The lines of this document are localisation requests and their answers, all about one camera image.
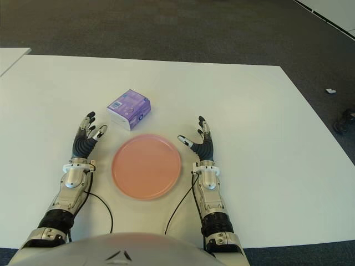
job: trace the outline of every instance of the robotic arm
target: robotic arm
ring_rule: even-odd
[[[73,143],[73,153],[69,164],[63,166],[64,176],[60,180],[60,190],[40,221],[32,231],[23,248],[46,248],[62,245],[74,224],[74,218],[85,203],[88,194],[83,193],[92,185],[95,161],[88,157],[98,140],[104,135],[107,126],[95,130],[90,127],[95,121],[95,113],[88,114],[80,124]]]
[[[221,183],[218,178],[220,170],[215,166],[213,159],[210,128],[202,116],[199,117],[199,125],[202,128],[198,129],[203,139],[202,144],[196,144],[182,135],[178,136],[178,139],[192,149],[200,159],[200,163],[193,163],[192,172],[198,174],[197,187],[200,198],[197,205],[202,222],[201,232],[207,242],[204,249],[227,265],[244,265],[241,264],[243,260],[245,265],[248,265],[220,195]]]

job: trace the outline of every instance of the purple box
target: purple box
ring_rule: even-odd
[[[131,130],[150,111],[150,101],[147,97],[128,90],[125,94],[107,106],[112,121]]]

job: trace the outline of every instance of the round plate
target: round plate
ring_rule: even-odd
[[[127,196],[151,200],[172,188],[180,175],[180,167],[180,155],[172,143],[158,135],[140,135],[117,151],[112,162],[112,177]]]

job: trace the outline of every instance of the dark floor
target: dark floor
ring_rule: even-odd
[[[355,126],[346,136],[331,128],[355,103],[355,42],[292,0],[1,0],[0,8],[0,46],[32,54],[280,65],[355,163]],[[355,265],[354,241],[246,253],[252,265]]]

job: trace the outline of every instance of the white table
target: white table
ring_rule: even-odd
[[[0,48],[0,76],[29,52],[31,52],[31,48]]]
[[[198,141],[203,115],[221,193],[245,248],[355,239],[355,167],[279,66],[25,55],[0,81],[0,247],[18,248],[38,225],[58,192],[77,127],[92,110],[109,125],[92,154],[93,192],[112,208],[115,232],[164,232],[197,160],[176,137]],[[152,104],[131,132],[110,122],[105,110],[128,89]],[[110,172],[120,145],[144,133],[166,137],[182,158],[175,187],[152,201],[123,195]],[[73,239],[104,234],[109,225],[104,206],[90,198]],[[169,234],[201,245],[192,195]]]

